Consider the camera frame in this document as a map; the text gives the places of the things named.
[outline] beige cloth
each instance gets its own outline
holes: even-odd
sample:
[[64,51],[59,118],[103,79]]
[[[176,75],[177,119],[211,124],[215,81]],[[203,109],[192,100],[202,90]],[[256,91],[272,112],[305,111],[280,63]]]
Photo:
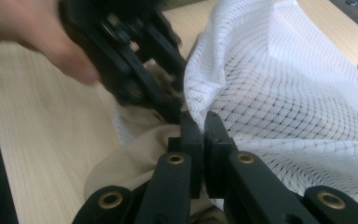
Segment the beige cloth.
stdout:
[[[128,113],[125,113],[125,109],[121,110],[123,118],[128,118],[129,114],[133,113],[133,109],[131,108]],[[135,133],[141,133],[143,126],[136,126],[133,123],[137,123],[138,119],[145,120],[147,117],[147,115],[135,116],[132,120],[125,119],[125,122],[127,121],[128,126],[134,128]],[[178,126],[162,124],[145,131],[131,143],[109,155],[89,175],[85,198],[96,190],[110,185],[127,189],[136,189],[142,185],[151,178],[158,158],[166,152],[168,138],[176,136],[179,136]],[[191,200],[190,207],[192,223],[227,223],[222,211],[210,203],[205,193],[202,193],[199,200]]]

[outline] white mesh fabric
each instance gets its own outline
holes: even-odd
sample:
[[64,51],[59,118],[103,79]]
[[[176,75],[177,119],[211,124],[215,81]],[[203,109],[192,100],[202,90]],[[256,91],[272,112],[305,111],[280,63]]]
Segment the white mesh fabric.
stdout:
[[296,1],[221,0],[185,95],[201,129],[218,113],[289,189],[326,185],[358,201],[358,71]]

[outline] beige fabric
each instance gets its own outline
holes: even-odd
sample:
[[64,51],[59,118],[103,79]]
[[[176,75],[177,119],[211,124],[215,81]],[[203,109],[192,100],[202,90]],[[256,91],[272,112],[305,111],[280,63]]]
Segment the beige fabric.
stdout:
[[[129,114],[123,113],[123,116],[128,118]],[[88,198],[96,190],[110,185],[127,189],[136,189],[142,185],[151,178],[158,158],[166,152],[168,138],[175,136],[179,136],[178,126],[160,125],[145,131],[133,142],[109,155],[89,175],[85,197]],[[222,211],[214,209],[205,193],[201,195],[201,199],[191,201],[190,214],[192,223],[226,223]]]
[[124,146],[145,131],[160,126],[162,118],[153,109],[117,105],[112,124],[117,130],[119,143]]

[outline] finger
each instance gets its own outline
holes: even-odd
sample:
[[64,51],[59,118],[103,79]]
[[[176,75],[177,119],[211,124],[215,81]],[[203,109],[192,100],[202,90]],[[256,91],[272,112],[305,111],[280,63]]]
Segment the finger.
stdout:
[[60,22],[53,15],[48,15],[41,22],[29,22],[28,34],[21,36],[22,43],[37,49],[67,76],[90,85],[99,80],[94,65],[76,43],[63,30]]

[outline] wooden table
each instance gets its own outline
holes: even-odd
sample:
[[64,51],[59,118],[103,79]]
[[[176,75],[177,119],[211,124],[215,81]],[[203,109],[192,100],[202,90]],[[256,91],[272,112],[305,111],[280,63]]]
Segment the wooden table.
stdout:
[[[215,0],[165,12],[187,55]],[[311,19],[358,64],[358,26],[327,0],[299,0]],[[115,101],[84,87],[41,55],[0,45],[0,146],[20,223],[70,223],[91,169],[117,149]]]

